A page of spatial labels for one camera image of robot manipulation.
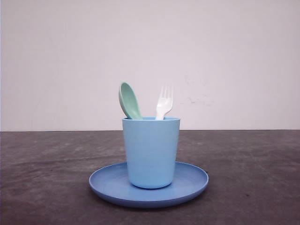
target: fork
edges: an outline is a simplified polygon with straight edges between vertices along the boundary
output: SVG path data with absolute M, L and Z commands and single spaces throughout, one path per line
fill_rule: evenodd
M 173 106 L 174 87 L 164 85 L 161 89 L 156 106 L 156 120 L 163 120 L 165 115 L 171 111 Z

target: plate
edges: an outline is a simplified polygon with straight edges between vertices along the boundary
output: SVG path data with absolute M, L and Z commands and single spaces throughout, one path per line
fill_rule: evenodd
M 191 164 L 176 162 L 174 179 L 166 187 L 144 189 L 129 182 L 127 163 L 113 164 L 95 171 L 91 189 L 104 200 L 133 208 L 161 208 L 197 197 L 208 184 L 207 173 Z

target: spoon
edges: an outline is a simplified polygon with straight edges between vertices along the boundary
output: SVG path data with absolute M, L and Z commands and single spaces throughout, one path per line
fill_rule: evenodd
M 119 101 L 125 115 L 132 120 L 142 120 L 135 93 L 129 84 L 123 82 L 119 89 Z

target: fork handle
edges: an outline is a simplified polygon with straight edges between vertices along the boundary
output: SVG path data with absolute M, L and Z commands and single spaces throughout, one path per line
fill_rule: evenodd
M 155 120 L 164 120 L 164 117 L 165 117 L 164 114 L 157 113 L 156 117 L 155 117 Z

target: light blue cup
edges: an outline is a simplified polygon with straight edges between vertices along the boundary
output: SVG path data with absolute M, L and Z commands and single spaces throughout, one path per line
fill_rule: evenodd
M 140 188 L 162 188 L 174 176 L 180 119 L 123 119 L 129 181 Z

